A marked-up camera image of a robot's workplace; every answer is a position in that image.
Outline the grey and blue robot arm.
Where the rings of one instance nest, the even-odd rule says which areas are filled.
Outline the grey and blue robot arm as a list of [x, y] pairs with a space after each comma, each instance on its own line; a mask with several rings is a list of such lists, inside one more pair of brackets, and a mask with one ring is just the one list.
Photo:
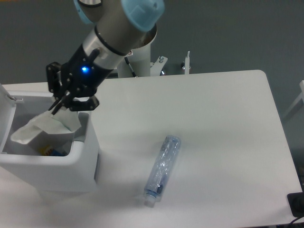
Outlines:
[[162, 0], [75, 0], [79, 16], [94, 28], [64, 64], [46, 66], [52, 115], [66, 108], [92, 111], [99, 106], [100, 84], [152, 30], [164, 13]]

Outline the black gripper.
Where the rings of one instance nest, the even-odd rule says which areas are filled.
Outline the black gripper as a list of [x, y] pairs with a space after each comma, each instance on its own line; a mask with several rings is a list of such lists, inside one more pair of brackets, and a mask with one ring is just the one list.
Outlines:
[[[95, 48], [86, 54], [80, 46], [70, 60], [63, 65], [52, 62], [46, 66], [48, 90], [53, 94], [54, 103], [49, 108], [52, 115], [60, 109], [71, 112], [92, 111], [99, 106], [98, 99], [93, 96], [99, 85], [112, 72], [98, 66], [94, 61], [101, 53]], [[86, 101], [74, 100], [74, 97], [88, 97]]]

